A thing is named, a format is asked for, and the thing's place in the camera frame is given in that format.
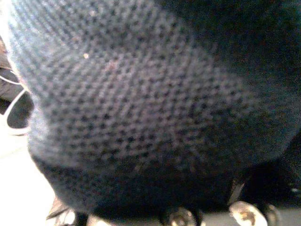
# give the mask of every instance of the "white surface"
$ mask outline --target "white surface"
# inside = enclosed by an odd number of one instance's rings
[[[55,195],[30,158],[26,136],[0,130],[0,180],[0,225],[44,226]]]

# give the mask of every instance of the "dark fabric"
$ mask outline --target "dark fabric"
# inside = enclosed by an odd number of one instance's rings
[[[214,200],[300,129],[299,1],[12,0],[9,27],[31,155],[76,210]]]

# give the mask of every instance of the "knitted texture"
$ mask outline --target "knitted texture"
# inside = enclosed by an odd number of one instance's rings
[[[66,204],[216,199],[219,175],[281,155],[301,122],[299,6],[239,2],[12,0],[29,149]]]

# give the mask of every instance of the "floor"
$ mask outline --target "floor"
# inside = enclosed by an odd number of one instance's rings
[[[54,192],[27,151],[26,136],[9,136],[0,128],[1,225],[43,226]]]

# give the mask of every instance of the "knit fabric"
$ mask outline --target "knit fabric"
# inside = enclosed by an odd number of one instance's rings
[[[11,2],[30,153],[76,210],[221,200],[300,128],[298,2]]]

